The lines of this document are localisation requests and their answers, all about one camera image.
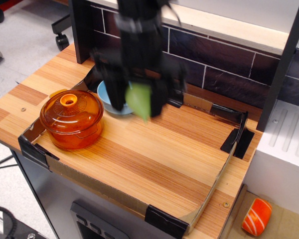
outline wooden countertop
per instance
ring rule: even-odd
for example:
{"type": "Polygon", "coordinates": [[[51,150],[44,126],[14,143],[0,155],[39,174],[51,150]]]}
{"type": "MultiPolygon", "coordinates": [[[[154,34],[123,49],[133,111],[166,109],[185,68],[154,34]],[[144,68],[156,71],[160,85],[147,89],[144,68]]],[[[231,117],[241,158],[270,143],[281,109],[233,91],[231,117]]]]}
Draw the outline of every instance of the wooden countertop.
{"type": "MultiPolygon", "coordinates": [[[[39,117],[48,95],[71,89],[93,65],[91,60],[77,64],[72,44],[1,98],[0,142],[21,153],[17,138],[39,117]]],[[[190,91],[209,100],[215,97],[196,88],[190,87],[190,91]]],[[[214,100],[223,102],[223,106],[248,110],[251,117],[247,126],[255,136],[243,159],[231,159],[195,229],[185,236],[187,239],[219,237],[262,135],[255,130],[259,109],[221,96],[214,100]]],[[[36,142],[60,158],[50,162],[50,170],[63,174],[62,168],[66,167],[137,199],[141,205],[138,209],[151,204],[178,218],[197,210],[205,200],[228,157],[219,148],[234,129],[199,110],[169,105],[148,123],[132,115],[115,118],[105,112],[104,124],[97,143],[77,151],[58,149],[44,133],[36,142]]],[[[95,192],[88,183],[75,182],[95,192]]]]}

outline orange pot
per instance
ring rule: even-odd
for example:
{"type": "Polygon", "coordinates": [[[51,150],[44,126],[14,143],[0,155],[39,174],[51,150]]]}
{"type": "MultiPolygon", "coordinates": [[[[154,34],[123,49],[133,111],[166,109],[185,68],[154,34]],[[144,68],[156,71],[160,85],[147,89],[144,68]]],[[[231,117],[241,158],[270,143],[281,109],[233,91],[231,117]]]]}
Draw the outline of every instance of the orange pot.
{"type": "Polygon", "coordinates": [[[92,145],[103,129],[103,105],[98,96],[85,91],[63,91],[42,107],[40,121],[52,142],[62,149],[92,145]]]}

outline white shelf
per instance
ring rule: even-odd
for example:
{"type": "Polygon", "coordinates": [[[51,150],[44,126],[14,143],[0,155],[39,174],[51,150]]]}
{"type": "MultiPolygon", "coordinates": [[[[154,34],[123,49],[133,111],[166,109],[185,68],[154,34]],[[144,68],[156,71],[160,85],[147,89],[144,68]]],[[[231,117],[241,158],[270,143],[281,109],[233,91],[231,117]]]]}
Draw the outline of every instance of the white shelf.
{"type": "MultiPolygon", "coordinates": [[[[117,0],[91,0],[91,2],[118,8],[117,0]]],[[[214,15],[192,8],[171,4],[179,16],[184,29],[206,34],[225,41],[252,47],[268,53],[282,55],[289,34],[262,26],[214,15]]],[[[162,9],[163,22],[179,26],[175,14],[168,8],[162,9]]]]}

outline light blue bowl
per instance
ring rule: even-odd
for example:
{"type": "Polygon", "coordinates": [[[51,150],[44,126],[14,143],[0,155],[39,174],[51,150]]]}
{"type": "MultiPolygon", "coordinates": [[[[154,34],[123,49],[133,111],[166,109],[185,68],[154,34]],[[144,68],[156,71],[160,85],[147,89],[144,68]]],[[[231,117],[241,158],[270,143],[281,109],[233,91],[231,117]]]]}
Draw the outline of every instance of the light blue bowl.
{"type": "Polygon", "coordinates": [[[104,81],[102,81],[97,89],[97,93],[103,103],[103,107],[105,110],[107,110],[108,112],[112,113],[112,114],[116,114],[116,115],[127,115],[132,113],[133,111],[128,107],[127,104],[124,104],[123,109],[121,111],[116,110],[115,108],[112,107],[111,102],[110,102],[110,98],[108,96],[108,93],[106,91],[106,87],[105,87],[105,83],[104,81]]]}

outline cardboard edge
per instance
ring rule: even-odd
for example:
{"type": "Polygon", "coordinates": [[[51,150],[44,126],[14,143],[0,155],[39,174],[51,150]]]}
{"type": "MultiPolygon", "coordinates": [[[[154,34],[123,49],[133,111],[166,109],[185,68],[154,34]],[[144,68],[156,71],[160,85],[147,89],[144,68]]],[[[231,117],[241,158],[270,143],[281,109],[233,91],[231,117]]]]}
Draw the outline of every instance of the cardboard edge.
{"type": "MultiPolygon", "coordinates": [[[[76,90],[83,90],[93,91],[92,88],[95,88],[96,82],[93,82],[93,75],[92,70],[87,74],[84,80],[82,80],[80,83],[78,83],[76,86],[74,86],[72,89],[76,90]]],[[[203,98],[199,98],[193,95],[189,95],[187,93],[184,93],[184,104],[196,108],[201,111],[205,111],[208,114],[212,114],[214,116],[217,116],[215,113],[218,112],[219,107],[217,105],[213,104],[212,102],[209,102],[203,98]]],[[[234,110],[230,110],[225,108],[226,111],[221,113],[221,118],[226,119],[226,115],[230,115],[232,112],[240,113],[234,110]]],[[[109,185],[106,185],[105,183],[102,183],[92,177],[89,177],[79,171],[76,171],[72,168],[70,168],[67,165],[64,165],[58,161],[58,158],[56,158],[54,155],[50,154],[47,150],[43,149],[40,145],[33,145],[32,143],[35,141],[36,138],[40,137],[40,135],[44,132],[44,128],[40,122],[39,119],[37,119],[20,137],[19,137],[19,143],[23,142],[26,143],[26,145],[31,144],[31,150],[30,153],[27,154],[28,157],[31,158],[31,160],[35,161],[36,157],[33,157],[33,155],[30,155],[31,153],[36,153],[36,156],[40,159],[38,162],[35,161],[37,164],[47,168],[51,172],[57,173],[61,175],[62,177],[65,177],[66,179],[80,185],[81,187],[87,189],[88,191],[112,202],[113,204],[125,209],[126,211],[136,215],[137,217],[141,218],[142,220],[150,223],[151,225],[157,227],[158,229],[168,233],[169,235],[175,237],[175,238],[183,238],[183,236],[188,235],[197,224],[198,220],[200,219],[200,216],[202,215],[203,211],[205,210],[210,198],[212,197],[214,191],[216,190],[217,183],[219,179],[222,176],[222,173],[225,171],[226,166],[232,157],[232,154],[234,153],[236,149],[237,142],[233,144],[233,147],[229,153],[229,156],[226,160],[226,163],[224,164],[223,168],[220,170],[219,174],[215,178],[214,185],[212,186],[209,194],[207,195],[207,198],[203,202],[200,208],[193,211],[192,213],[188,214],[189,217],[183,217],[184,220],[190,220],[191,222],[188,223],[186,221],[183,221],[181,219],[178,219],[172,215],[169,215],[162,210],[155,208],[152,205],[147,205],[146,203],[125,194],[124,192],[117,190],[109,185]]]]}

